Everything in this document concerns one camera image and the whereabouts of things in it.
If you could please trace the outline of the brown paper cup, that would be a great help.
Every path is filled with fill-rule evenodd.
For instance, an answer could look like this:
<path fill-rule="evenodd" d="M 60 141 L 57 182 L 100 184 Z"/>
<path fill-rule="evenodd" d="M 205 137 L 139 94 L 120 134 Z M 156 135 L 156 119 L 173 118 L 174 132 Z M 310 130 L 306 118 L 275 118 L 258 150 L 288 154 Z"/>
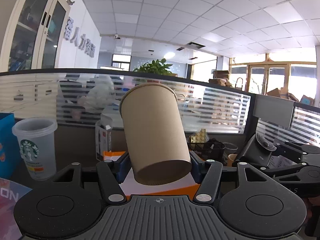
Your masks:
<path fill-rule="evenodd" d="M 228 160 L 227 160 L 227 166 L 228 167 L 232 167 L 236 157 L 237 157 L 237 154 L 234 154 L 234 153 L 228 155 Z"/>
<path fill-rule="evenodd" d="M 175 92 L 160 83 L 129 90 L 119 106 L 135 180 L 143 185 L 177 181 L 191 171 Z"/>

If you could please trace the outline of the orange cardboard box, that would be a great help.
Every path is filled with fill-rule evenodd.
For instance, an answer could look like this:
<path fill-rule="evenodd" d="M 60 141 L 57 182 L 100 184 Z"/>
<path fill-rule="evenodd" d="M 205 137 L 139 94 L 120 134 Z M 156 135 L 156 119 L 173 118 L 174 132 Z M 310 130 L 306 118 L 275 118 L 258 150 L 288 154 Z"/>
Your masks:
<path fill-rule="evenodd" d="M 191 174 L 168 184 L 143 185 L 135 180 L 135 174 L 127 152 L 105 151 L 102 157 L 104 161 L 110 162 L 110 170 L 127 198 L 132 195 L 187 195 L 190 199 L 193 199 L 200 187 L 199 184 L 195 183 Z"/>

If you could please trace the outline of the black mesh desk organizer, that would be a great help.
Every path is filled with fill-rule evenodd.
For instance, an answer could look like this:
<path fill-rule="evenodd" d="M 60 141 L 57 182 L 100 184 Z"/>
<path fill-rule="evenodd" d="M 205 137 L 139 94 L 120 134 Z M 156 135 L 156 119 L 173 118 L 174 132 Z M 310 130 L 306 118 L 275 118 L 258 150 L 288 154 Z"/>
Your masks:
<path fill-rule="evenodd" d="M 214 138 L 203 143 L 188 142 L 187 144 L 189 150 L 194 151 L 202 160 L 222 161 L 225 145 Z"/>

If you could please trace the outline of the yellow building block plate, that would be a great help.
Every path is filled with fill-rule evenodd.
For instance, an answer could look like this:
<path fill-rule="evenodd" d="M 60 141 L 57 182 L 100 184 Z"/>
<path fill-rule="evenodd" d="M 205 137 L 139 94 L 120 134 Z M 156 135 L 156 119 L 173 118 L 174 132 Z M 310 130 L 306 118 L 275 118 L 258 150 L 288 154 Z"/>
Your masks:
<path fill-rule="evenodd" d="M 189 136 L 189 141 L 191 143 L 205 143 L 209 140 L 208 134 L 205 128 L 193 133 Z"/>

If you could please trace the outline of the small upright product box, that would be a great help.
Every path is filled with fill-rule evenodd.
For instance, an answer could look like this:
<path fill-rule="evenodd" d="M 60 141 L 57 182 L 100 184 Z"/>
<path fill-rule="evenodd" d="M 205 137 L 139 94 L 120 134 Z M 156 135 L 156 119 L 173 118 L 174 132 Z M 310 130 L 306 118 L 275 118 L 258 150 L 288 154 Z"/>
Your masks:
<path fill-rule="evenodd" d="M 104 160 L 105 151 L 111 151 L 112 128 L 112 118 L 101 113 L 100 119 L 95 123 L 95 155 L 98 161 Z"/>

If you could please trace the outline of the Starbucks plastic cup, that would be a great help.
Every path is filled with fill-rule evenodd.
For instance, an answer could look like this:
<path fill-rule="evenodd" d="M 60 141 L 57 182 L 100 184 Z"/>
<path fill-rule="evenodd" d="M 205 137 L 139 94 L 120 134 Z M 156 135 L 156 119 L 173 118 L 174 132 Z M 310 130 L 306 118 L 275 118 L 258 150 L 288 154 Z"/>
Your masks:
<path fill-rule="evenodd" d="M 57 122 L 50 118 L 28 118 L 17 122 L 12 133 L 33 180 L 43 181 L 56 174 L 54 133 Z"/>

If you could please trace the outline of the frosted glass partition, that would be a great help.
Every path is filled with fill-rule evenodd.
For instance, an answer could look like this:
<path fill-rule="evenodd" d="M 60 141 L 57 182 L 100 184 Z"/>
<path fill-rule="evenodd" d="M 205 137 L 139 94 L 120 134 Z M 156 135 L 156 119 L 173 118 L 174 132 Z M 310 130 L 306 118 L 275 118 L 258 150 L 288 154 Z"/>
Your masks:
<path fill-rule="evenodd" d="M 46 117 L 62 125 L 94 127 L 102 114 L 116 129 L 121 114 L 148 112 L 143 86 L 174 92 L 186 132 L 243 134 L 252 118 L 255 97 L 247 92 L 179 77 L 100 69 L 35 69 L 1 74 L 1 112 L 18 119 Z"/>

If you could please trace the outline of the green potted plant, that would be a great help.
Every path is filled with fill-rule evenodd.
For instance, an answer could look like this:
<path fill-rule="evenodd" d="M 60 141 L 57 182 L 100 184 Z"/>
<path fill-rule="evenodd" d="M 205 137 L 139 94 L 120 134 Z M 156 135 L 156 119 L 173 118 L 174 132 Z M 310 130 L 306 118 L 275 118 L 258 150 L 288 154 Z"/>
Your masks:
<path fill-rule="evenodd" d="M 170 70 L 172 64 L 168 64 L 165 58 L 159 60 L 152 60 L 151 62 L 146 62 L 141 66 L 135 68 L 133 71 L 138 73 L 149 73 L 165 76 L 177 76 Z"/>

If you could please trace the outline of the beige glass-door cabinet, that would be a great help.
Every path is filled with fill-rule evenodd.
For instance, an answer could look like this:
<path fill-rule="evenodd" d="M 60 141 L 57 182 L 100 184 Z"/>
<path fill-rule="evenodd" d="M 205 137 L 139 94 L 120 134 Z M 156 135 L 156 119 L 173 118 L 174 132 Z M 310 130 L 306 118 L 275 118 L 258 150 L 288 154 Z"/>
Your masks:
<path fill-rule="evenodd" d="M 1 72 L 58 65 L 66 0 L 1 0 Z"/>

